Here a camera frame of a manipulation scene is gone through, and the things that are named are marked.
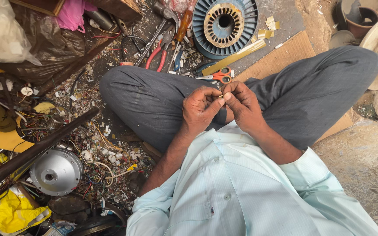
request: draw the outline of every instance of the gray trousers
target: gray trousers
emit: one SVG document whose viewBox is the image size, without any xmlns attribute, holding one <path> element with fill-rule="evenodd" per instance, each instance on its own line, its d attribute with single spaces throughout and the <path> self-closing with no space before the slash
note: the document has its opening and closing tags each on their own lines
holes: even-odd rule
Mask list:
<svg viewBox="0 0 378 236">
<path fill-rule="evenodd" d="M 256 94 L 267 124 L 298 149 L 313 145 L 362 96 L 378 73 L 378 55 L 345 46 L 303 59 L 245 84 Z M 182 101 L 215 85 L 184 76 L 120 66 L 100 81 L 108 106 L 135 133 L 164 153 L 182 121 Z M 223 126 L 221 109 L 209 128 Z"/>
</svg>

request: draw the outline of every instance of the orange scissors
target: orange scissors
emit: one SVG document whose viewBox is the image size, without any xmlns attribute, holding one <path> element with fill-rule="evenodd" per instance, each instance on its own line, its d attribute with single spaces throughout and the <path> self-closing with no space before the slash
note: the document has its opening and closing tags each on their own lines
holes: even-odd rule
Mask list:
<svg viewBox="0 0 378 236">
<path fill-rule="evenodd" d="M 203 79 L 206 81 L 212 81 L 213 79 L 218 80 L 219 82 L 226 84 L 231 82 L 231 76 L 229 74 L 231 73 L 231 69 L 229 67 L 223 67 L 218 72 L 213 73 L 208 76 L 198 77 L 197 79 Z"/>
</svg>

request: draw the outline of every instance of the screwdriver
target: screwdriver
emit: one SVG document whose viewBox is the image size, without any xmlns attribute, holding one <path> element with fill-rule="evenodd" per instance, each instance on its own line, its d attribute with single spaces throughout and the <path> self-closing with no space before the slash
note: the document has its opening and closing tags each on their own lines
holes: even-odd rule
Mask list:
<svg viewBox="0 0 378 236">
<path fill-rule="evenodd" d="M 177 31 L 176 35 L 176 48 L 174 49 L 173 56 L 171 57 L 171 62 L 168 65 L 167 73 L 170 71 L 171 64 L 173 62 L 173 58 L 176 55 L 177 48 L 179 46 L 179 43 L 183 41 L 183 37 L 186 35 L 186 29 L 191 21 L 191 16 L 192 16 L 192 11 L 191 10 L 186 10 L 185 14 L 183 14 L 179 30 Z"/>
</svg>

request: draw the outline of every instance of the brown plastic bag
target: brown plastic bag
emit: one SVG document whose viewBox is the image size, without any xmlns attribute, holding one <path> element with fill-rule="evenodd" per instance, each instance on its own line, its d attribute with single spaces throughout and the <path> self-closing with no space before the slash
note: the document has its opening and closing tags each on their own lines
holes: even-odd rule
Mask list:
<svg viewBox="0 0 378 236">
<path fill-rule="evenodd" d="M 31 54 L 42 63 L 35 66 L 22 63 L 0 63 L 0 69 L 14 74 L 27 82 L 42 84 L 66 65 L 84 56 L 85 44 L 82 33 L 59 28 L 55 17 L 12 4 L 16 20 L 26 32 L 32 45 Z"/>
</svg>

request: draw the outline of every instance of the red-handled pliers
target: red-handled pliers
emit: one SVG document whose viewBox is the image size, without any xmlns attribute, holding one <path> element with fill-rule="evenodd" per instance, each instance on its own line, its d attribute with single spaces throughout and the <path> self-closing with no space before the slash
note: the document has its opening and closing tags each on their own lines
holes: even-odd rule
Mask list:
<svg viewBox="0 0 378 236">
<path fill-rule="evenodd" d="M 154 59 L 154 57 L 157 55 L 157 53 L 161 50 L 162 53 L 161 53 L 161 61 L 160 61 L 160 65 L 158 66 L 158 69 L 157 69 L 157 72 L 160 72 L 161 69 L 163 68 L 164 66 L 164 62 L 165 62 L 165 57 L 167 55 L 167 48 L 168 46 L 170 45 L 171 43 L 171 40 L 173 39 L 173 36 L 174 36 L 174 30 L 175 30 L 175 26 L 174 25 L 171 25 L 166 31 L 165 31 L 165 34 L 164 34 L 164 37 L 163 39 L 161 40 L 161 42 L 158 43 L 158 46 L 157 48 L 151 53 L 150 57 L 148 58 L 147 60 L 147 64 L 145 65 L 145 68 L 146 69 L 149 69 L 150 68 L 150 63 L 151 61 Z"/>
</svg>

